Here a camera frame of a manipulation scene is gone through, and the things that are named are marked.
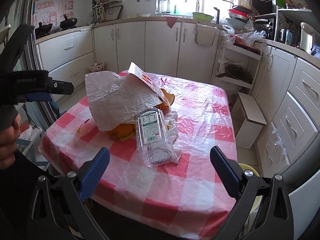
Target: red plate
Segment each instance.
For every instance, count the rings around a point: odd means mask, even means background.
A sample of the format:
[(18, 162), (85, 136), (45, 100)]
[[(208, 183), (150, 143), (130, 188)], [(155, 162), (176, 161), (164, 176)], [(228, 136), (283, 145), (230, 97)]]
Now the red plate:
[(243, 17), (248, 17), (248, 15), (247, 15), (246, 13), (241, 12), (241, 11), (238, 11), (238, 10), (229, 9), (229, 12), (230, 12), (230, 13), (236, 13), (236, 14), (239, 14), (239, 15), (241, 15), (241, 16), (243, 16)]

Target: kitchen counter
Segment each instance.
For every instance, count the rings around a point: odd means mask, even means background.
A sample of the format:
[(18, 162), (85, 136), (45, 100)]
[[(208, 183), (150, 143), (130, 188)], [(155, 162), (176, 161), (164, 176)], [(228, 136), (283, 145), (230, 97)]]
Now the kitchen counter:
[[(92, 28), (97, 28), (97, 27), (101, 27), (101, 26), (105, 26), (105, 25), (111, 25), (111, 24), (119, 24), (119, 23), (126, 23), (126, 22), (139, 22), (139, 21), (166, 21), (166, 17), (159, 17), (159, 16), (155, 16), (155, 17), (137, 17), (137, 18), (130, 18), (130, 19), (114, 20), (114, 21), (110, 21), (110, 22), (104, 22), (104, 23), (96, 24)], [(205, 21), (189, 19), (189, 18), (178, 18), (177, 22), (208, 25), (208, 26), (217, 27), (217, 28), (223, 30), (222, 25), (219, 25), (219, 24), (216, 24), (216, 23), (210, 23), (210, 22), (205, 22)]]
[(312, 56), (309, 53), (304, 52), (303, 50), (296, 49), (292, 46), (289, 46), (289, 45), (286, 45), (286, 44), (283, 44), (283, 43), (280, 43), (277, 41), (271, 41), (271, 40), (266, 40), (266, 39), (260, 39), (260, 40), (257, 40), (257, 42), (261, 42), (261, 43), (268, 44), (268, 45), (271, 45), (271, 46), (279, 48), (279, 49), (283, 49), (289, 53), (292, 53), (292, 54), (306, 60), (307, 62), (315, 65), (317, 68), (320, 69), (320, 59)]
[(80, 32), (80, 31), (84, 31), (84, 30), (90, 30), (90, 29), (92, 29), (92, 27), (93, 27), (93, 25), (89, 25), (89, 26), (83, 26), (83, 27), (78, 27), (78, 28), (74, 28), (74, 29), (69, 29), (69, 30), (53, 33), (53, 34), (50, 34), (48, 36), (44, 36), (42, 38), (37, 39), (36, 40), (36, 44), (39, 44), (41, 42), (44, 42), (44, 41), (50, 40), (52, 38), (56, 38), (58, 36), (68, 34), (68, 33)]

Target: bottle label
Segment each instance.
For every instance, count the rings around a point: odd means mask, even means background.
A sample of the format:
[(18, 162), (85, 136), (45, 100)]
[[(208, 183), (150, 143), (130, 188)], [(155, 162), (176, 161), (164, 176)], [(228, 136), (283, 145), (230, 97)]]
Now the bottle label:
[(143, 139), (145, 143), (160, 141), (160, 129), (157, 112), (149, 111), (141, 116)]

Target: plastic table cover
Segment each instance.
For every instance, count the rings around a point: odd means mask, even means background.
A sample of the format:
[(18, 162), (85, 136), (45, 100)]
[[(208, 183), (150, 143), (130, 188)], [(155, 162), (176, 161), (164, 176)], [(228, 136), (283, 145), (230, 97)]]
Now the plastic table cover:
[(62, 174), (77, 170), (107, 147), (108, 168), (92, 199), (106, 208), (188, 239), (210, 239), (222, 225), (235, 199), (229, 197), (210, 163), (217, 145), (236, 160), (236, 143), (225, 91), (208, 84), (148, 74), (157, 85), (175, 94), (182, 149), (179, 164), (147, 168), (136, 150), (135, 138), (116, 142), (98, 130), (86, 98), (60, 117), (45, 133), (40, 152)]

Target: metal screw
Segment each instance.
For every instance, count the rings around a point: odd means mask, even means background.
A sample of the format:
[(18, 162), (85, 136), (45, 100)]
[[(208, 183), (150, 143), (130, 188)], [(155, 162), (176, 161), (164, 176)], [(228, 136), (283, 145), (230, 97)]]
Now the metal screw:
[(253, 172), (250, 171), (250, 170), (245, 170), (245, 171), (244, 171), (244, 174), (245, 174), (246, 176), (248, 176), (248, 177), (252, 177), (252, 176), (253, 176)]
[(280, 174), (276, 174), (276, 175), (275, 175), (275, 178), (276, 178), (277, 180), (282, 180), (282, 176), (281, 176)]
[(69, 178), (74, 178), (76, 175), (77, 175), (77, 174), (76, 174), (74, 171), (70, 171), (70, 172), (68, 173), (68, 177), (69, 177)]
[(40, 182), (45, 181), (45, 176), (44, 176), (44, 175), (40, 176), (40, 177), (38, 178), (38, 180), (39, 180)]

